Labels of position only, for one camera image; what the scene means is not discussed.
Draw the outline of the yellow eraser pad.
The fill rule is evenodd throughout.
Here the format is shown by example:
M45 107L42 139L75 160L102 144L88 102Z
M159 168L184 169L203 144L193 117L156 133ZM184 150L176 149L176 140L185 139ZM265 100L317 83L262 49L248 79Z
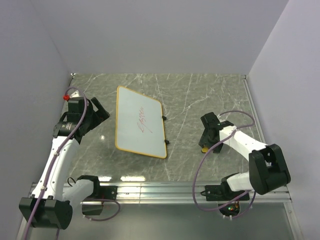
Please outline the yellow eraser pad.
M203 147L203 148L201 149L201 152L202 152L202 153L207 153L208 150L209 150L209 149L208 149L207 147Z

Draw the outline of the yellow-framed whiteboard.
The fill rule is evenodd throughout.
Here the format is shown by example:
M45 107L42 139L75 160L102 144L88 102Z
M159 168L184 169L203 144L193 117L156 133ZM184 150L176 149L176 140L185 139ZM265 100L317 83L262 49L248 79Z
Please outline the yellow-framed whiteboard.
M165 159L165 125L160 101L124 86L117 87L115 147L121 151Z

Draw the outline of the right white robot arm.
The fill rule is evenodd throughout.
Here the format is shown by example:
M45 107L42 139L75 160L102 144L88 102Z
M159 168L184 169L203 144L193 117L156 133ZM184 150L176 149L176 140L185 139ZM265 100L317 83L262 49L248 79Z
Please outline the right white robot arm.
M283 151L277 144L268 145L255 140L229 121L211 120L203 125L199 142L203 150L219 153L222 146L227 145L248 161L247 172L224 177L213 194L226 200L245 191L265 195L291 182Z

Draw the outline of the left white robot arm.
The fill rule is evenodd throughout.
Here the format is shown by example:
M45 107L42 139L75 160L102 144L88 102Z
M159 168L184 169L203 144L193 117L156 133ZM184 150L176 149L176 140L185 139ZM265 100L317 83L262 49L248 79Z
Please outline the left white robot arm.
M100 198L97 176L82 175L68 190L64 190L64 184L82 138L109 117L110 114L95 97L68 99L67 111L53 128L51 152L41 178L31 195L21 198L19 203L30 227L65 230L74 209L83 200L96 201Z

